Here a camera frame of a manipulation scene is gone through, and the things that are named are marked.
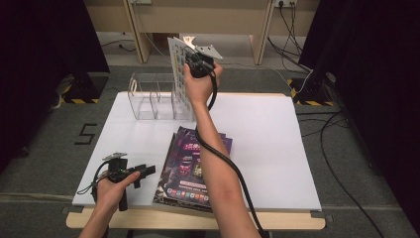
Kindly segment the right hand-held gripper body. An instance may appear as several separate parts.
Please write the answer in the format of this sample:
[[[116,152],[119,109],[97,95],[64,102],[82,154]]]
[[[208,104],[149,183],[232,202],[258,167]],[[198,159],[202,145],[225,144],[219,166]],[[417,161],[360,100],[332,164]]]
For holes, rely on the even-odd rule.
[[[209,75],[215,68],[214,60],[221,60],[223,57],[213,46],[196,46],[194,49],[185,47],[184,50],[194,52],[193,62],[189,64],[190,73],[195,78]]]

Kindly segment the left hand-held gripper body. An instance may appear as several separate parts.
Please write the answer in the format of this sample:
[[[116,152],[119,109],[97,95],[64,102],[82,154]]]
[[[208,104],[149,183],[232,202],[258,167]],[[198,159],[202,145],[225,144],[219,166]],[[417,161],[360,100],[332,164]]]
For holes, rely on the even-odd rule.
[[[118,183],[124,180],[129,172],[127,169],[128,159],[122,157],[127,156],[126,153],[113,153],[102,159],[106,165],[108,165],[108,179],[113,183]],[[126,211],[128,209],[126,189],[123,191],[123,195],[119,201],[119,211]]]

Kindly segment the white picture-grid magazine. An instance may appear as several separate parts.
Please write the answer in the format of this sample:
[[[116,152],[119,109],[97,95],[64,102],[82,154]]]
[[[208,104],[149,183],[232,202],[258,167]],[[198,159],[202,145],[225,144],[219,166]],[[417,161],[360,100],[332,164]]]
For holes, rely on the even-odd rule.
[[[168,38],[168,49],[172,66],[175,95],[175,119],[194,120],[189,99],[184,85],[185,55],[190,52],[190,47],[178,38]]]

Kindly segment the clear acrylic magazine rack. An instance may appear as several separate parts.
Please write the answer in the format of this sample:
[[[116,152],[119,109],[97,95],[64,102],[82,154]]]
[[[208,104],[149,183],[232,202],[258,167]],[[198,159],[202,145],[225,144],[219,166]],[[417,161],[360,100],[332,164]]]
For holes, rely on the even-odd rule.
[[[128,98],[138,120],[193,120],[171,73],[133,73]]]

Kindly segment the person's right hand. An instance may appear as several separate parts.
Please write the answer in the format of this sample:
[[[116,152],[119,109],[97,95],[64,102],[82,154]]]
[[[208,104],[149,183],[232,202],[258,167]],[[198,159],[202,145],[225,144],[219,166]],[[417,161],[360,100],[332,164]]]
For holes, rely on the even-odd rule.
[[[191,106],[193,108],[205,107],[208,98],[213,92],[211,77],[194,78],[187,63],[184,65],[183,70],[185,90]]]

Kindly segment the person's left hand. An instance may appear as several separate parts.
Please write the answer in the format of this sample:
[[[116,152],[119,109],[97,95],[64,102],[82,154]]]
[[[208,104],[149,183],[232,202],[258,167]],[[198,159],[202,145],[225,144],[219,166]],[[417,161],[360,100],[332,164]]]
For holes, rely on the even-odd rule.
[[[119,207],[126,187],[140,176],[139,172],[132,173],[119,182],[111,182],[107,177],[98,183],[97,201],[95,209],[100,212],[113,214]]]

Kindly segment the brown cardboard box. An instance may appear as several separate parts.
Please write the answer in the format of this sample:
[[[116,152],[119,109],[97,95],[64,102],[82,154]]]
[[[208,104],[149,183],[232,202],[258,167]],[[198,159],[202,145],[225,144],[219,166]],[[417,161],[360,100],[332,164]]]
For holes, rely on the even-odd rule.
[[[154,44],[158,49],[168,49],[168,39],[178,38],[177,33],[153,33]]]

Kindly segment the light wooden table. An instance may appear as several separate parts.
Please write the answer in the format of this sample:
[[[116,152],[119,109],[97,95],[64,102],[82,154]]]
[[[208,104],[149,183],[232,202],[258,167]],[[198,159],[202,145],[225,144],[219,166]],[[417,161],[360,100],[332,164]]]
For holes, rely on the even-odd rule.
[[[67,216],[70,228],[81,228],[93,211],[93,199],[87,188],[78,189],[73,199],[76,212]],[[267,231],[278,230],[321,230],[326,221],[319,210],[269,209],[259,211],[258,219]],[[155,204],[131,207],[116,212],[110,222],[113,228],[154,229],[154,230],[215,230],[218,225],[209,212]]]

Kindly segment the beige wooden desk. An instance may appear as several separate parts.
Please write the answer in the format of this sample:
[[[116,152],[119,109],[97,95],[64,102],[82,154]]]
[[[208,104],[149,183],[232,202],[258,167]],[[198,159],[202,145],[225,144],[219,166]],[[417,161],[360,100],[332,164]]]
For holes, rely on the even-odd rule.
[[[134,35],[139,62],[149,60],[154,33],[246,35],[254,62],[263,62],[265,39],[286,36],[292,14],[295,33],[305,37],[320,0],[283,0],[294,8],[275,9],[276,0],[83,0],[98,32]]]

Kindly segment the white table board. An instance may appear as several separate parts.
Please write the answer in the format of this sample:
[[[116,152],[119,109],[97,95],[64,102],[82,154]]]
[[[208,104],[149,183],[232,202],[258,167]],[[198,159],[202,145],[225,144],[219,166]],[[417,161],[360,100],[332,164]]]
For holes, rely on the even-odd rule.
[[[256,210],[319,210],[294,104],[277,94],[220,93],[210,110],[217,130],[233,140],[230,157],[240,169]],[[103,159],[125,153],[130,167],[154,165],[157,172],[127,189],[131,207],[150,206],[172,134],[186,120],[137,120],[126,92],[117,95],[78,188],[88,187]]]

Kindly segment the black curtain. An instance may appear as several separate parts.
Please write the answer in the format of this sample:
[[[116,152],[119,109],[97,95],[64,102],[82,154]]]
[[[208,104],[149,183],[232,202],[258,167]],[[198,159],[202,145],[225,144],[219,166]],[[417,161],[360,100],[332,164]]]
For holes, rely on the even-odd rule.
[[[336,88],[420,235],[420,0],[319,0],[301,63]]]
[[[29,143],[62,79],[108,64],[83,0],[0,0],[0,173]]]

